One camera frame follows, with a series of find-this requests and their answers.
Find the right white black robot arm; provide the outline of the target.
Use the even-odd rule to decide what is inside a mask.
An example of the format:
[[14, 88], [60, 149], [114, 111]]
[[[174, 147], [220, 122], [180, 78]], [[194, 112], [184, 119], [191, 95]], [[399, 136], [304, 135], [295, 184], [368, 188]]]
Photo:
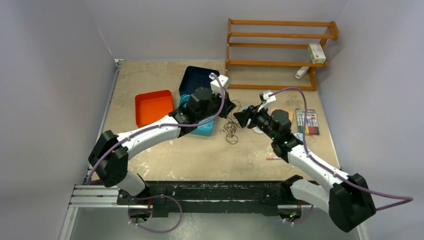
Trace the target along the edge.
[[291, 131], [289, 114], [281, 109], [268, 114], [257, 106], [233, 115], [242, 128], [259, 128], [271, 139], [275, 155], [302, 170], [316, 183], [300, 179], [281, 189], [288, 204], [305, 201], [329, 214], [342, 231], [349, 232], [376, 214], [376, 207], [364, 177], [334, 168], [306, 147]]

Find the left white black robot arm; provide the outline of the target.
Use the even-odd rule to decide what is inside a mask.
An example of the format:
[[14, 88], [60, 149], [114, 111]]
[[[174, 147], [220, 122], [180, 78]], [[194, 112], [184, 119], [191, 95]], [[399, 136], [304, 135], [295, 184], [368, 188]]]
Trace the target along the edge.
[[87, 183], [93, 184], [92, 176], [97, 174], [98, 182], [104, 187], [117, 186], [129, 193], [136, 204], [146, 203], [147, 184], [141, 176], [129, 171], [128, 162], [148, 148], [191, 133], [207, 120], [226, 118], [235, 107], [227, 91], [215, 93], [200, 87], [186, 102], [152, 124], [118, 134], [111, 130], [103, 132], [88, 157], [92, 170]]

